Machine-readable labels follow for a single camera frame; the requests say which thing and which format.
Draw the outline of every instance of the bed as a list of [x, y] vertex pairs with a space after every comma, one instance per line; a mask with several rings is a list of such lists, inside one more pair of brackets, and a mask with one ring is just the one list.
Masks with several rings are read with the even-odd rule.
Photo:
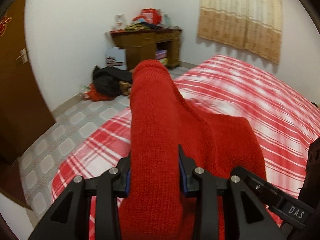
[[[245, 117], [265, 160], [267, 180], [298, 197], [309, 145], [320, 136], [320, 110], [273, 75], [232, 57], [216, 55], [175, 79], [187, 100], [217, 114]], [[130, 108], [103, 124], [61, 164], [52, 202], [76, 175], [99, 176], [130, 151]], [[95, 199], [89, 239], [94, 239]], [[273, 215], [279, 224], [281, 221]]]

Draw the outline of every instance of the brown wooden door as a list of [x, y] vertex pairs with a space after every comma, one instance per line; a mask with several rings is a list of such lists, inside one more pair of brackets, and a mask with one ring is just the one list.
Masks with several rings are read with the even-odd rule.
[[19, 57], [26, 48], [24, 7], [25, 0], [15, 0], [0, 25], [0, 154], [9, 163], [55, 123], [30, 63]]

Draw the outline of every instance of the metal screw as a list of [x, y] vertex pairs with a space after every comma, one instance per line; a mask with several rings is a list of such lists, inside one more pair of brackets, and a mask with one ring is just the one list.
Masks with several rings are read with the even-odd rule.
[[109, 173], [110, 173], [110, 174], [113, 174], [113, 175], [117, 174], [118, 172], [119, 172], [119, 170], [118, 170], [118, 168], [116, 168], [116, 167], [111, 168], [111, 169], [109, 170]]
[[195, 173], [196, 173], [196, 174], [202, 174], [202, 173], [204, 173], [204, 168], [201, 168], [201, 167], [195, 168]]
[[81, 176], [75, 176], [75, 177], [73, 178], [73, 181], [74, 181], [75, 183], [79, 183], [79, 182], [82, 181], [82, 177], [81, 177]]
[[238, 183], [240, 181], [240, 178], [236, 175], [231, 176], [231, 181], [234, 183]]

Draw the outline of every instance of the door handle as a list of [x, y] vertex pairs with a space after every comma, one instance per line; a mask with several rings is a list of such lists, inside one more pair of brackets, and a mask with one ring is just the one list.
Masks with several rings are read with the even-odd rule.
[[28, 56], [27, 56], [26, 49], [21, 50], [20, 53], [21, 53], [21, 55], [19, 57], [17, 57], [16, 60], [21, 58], [23, 64], [27, 63], [28, 62]]

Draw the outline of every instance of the red bag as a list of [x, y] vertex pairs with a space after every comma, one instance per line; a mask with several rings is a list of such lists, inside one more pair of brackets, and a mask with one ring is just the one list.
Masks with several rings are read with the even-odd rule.
[[158, 14], [156, 9], [143, 9], [141, 10], [141, 15], [146, 19], [147, 23], [158, 25], [161, 22], [161, 15]]

